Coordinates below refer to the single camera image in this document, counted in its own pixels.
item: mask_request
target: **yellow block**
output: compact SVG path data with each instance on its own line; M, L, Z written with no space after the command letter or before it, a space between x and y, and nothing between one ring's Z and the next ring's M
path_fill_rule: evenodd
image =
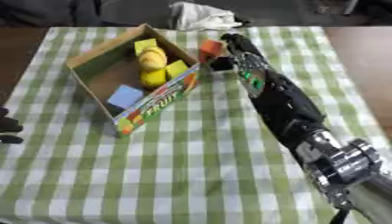
M144 50L144 48L148 46L156 46L156 45L157 45L157 40L155 38L148 38L135 42L136 56L139 56L139 54Z
M182 59L179 59L166 67L166 71L169 74L170 79L176 78L186 70L188 70L188 66Z
M153 72L142 72L140 81L147 88L158 88L166 83L166 71L159 69Z

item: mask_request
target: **cardboard box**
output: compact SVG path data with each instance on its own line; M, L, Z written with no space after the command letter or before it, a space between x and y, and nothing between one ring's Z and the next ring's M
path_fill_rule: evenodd
M134 43L142 39L156 39L168 57L168 65L183 60L190 68L166 82L125 110L114 108L107 99L125 84L143 88ZM91 51L67 62L73 77L93 98L103 114L115 125L120 136L130 134L163 108L186 95L197 84L200 64L176 45L154 31L147 24L132 28L120 36L96 46Z

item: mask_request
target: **green checkered tablecloth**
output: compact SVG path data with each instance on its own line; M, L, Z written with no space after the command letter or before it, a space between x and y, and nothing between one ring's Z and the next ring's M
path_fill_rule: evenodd
M1 146L0 218L26 223L327 223L334 211L253 110L232 73L130 137L105 133L64 67L122 28L52 28L6 107L24 144ZM222 32L161 31L195 53ZM328 114L337 138L389 143L319 27L239 29ZM366 223L358 214L347 223Z

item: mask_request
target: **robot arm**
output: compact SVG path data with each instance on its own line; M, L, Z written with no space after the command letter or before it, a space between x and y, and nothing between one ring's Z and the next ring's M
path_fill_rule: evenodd
M325 117L316 105L275 71L248 39L239 34L225 34L222 39L269 130L318 191L339 209L331 223L343 223L352 209L373 223L390 223L392 179L381 173L377 150L361 139L341 145L323 125Z

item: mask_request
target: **orange cube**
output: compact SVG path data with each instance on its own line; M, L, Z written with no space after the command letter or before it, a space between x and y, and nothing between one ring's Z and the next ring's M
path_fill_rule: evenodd
M217 58L222 53L223 44L218 41L207 39L199 49L199 61L206 63L211 59Z

